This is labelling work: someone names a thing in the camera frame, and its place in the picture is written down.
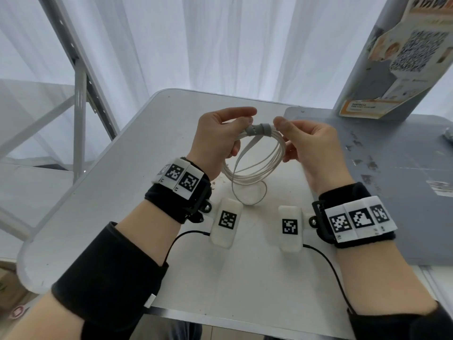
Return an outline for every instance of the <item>black cable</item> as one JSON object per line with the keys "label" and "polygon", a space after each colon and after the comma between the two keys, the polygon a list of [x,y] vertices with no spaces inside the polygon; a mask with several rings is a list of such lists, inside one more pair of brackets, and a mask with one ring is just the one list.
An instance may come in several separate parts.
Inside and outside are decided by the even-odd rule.
{"label": "black cable", "polygon": [[206,236],[209,236],[211,234],[211,233],[208,233],[206,231],[201,231],[201,230],[189,230],[189,231],[186,231],[186,232],[184,232],[182,234],[179,234],[176,237],[176,239],[173,240],[173,243],[171,244],[170,248],[168,249],[167,256],[165,257],[164,263],[167,261],[168,255],[170,254],[170,250],[173,247],[173,245],[176,242],[176,240],[179,239],[181,236],[183,236],[185,234],[190,234],[190,233],[199,233],[199,234],[203,234],[203,235],[206,235]]}
{"label": "black cable", "polygon": [[316,249],[315,247],[312,247],[312,246],[309,246],[307,244],[303,245],[305,248],[310,248],[314,251],[317,251],[319,254],[321,254],[324,259],[327,260],[327,262],[329,263],[330,265],[330,268],[332,269],[333,271],[333,274],[335,274],[335,278],[337,278],[337,283],[338,283],[338,286],[340,287],[340,291],[341,291],[341,294],[343,295],[343,298],[344,298],[344,301],[346,302],[346,304],[348,305],[348,308],[349,310],[351,311],[352,314],[357,314],[356,311],[354,310],[354,308],[352,307],[351,303],[349,303],[349,300],[348,298],[346,297],[346,294],[344,293],[344,290],[343,290],[343,286],[341,285],[341,281],[340,281],[340,278],[338,277],[338,274],[337,274],[337,271],[335,270],[335,268],[333,267],[332,263],[330,262],[330,260],[324,255],[324,253],[322,251],[320,251],[319,249]]}

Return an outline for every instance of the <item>forearm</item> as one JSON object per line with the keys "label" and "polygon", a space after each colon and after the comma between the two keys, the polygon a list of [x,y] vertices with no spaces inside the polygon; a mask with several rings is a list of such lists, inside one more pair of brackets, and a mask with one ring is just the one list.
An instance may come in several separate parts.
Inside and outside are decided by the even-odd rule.
{"label": "forearm", "polygon": [[[149,201],[141,202],[116,229],[159,266],[178,235],[181,224]],[[20,321],[7,340],[79,339],[84,320],[65,309],[48,292]]]}
{"label": "forearm", "polygon": [[394,241],[338,249],[337,259],[346,295],[359,315],[426,315],[437,307]]}

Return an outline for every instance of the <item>gray panel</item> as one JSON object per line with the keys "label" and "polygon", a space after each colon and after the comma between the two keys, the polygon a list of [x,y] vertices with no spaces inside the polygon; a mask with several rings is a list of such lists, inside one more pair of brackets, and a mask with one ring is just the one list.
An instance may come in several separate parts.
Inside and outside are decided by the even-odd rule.
{"label": "gray panel", "polygon": [[453,124],[441,117],[410,115],[404,122],[319,117],[290,107],[290,119],[326,122],[338,130],[356,181],[385,203],[398,225],[396,243],[411,264],[453,265],[453,198],[426,182],[453,186],[453,145],[442,136]]}

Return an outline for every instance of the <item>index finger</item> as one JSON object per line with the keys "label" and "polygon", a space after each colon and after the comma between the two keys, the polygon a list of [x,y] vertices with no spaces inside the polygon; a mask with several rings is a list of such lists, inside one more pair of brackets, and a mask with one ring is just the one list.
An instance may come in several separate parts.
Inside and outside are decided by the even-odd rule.
{"label": "index finger", "polygon": [[319,123],[317,121],[312,121],[312,120],[292,120],[291,123],[296,125],[296,127],[299,130],[302,130],[303,132],[313,135],[315,132],[319,131],[320,129],[330,126],[325,123]]}
{"label": "index finger", "polygon": [[256,114],[256,108],[251,106],[229,107],[224,108],[223,110],[214,111],[213,114],[217,115],[220,118],[220,121],[223,123],[225,121],[239,117],[253,116]]}

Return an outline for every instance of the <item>curtain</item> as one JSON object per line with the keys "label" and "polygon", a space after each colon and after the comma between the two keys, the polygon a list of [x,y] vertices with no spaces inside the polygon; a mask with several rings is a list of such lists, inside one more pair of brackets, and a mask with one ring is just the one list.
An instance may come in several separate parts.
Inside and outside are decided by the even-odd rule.
{"label": "curtain", "polygon": [[[61,0],[123,127],[187,88],[332,108],[387,0]],[[445,75],[416,113],[453,118]]]}
{"label": "curtain", "polygon": [[[39,1],[0,0],[0,144],[73,94],[74,69]],[[92,161],[110,139],[87,106],[85,160]],[[71,107],[4,161],[70,167],[73,117]]]}

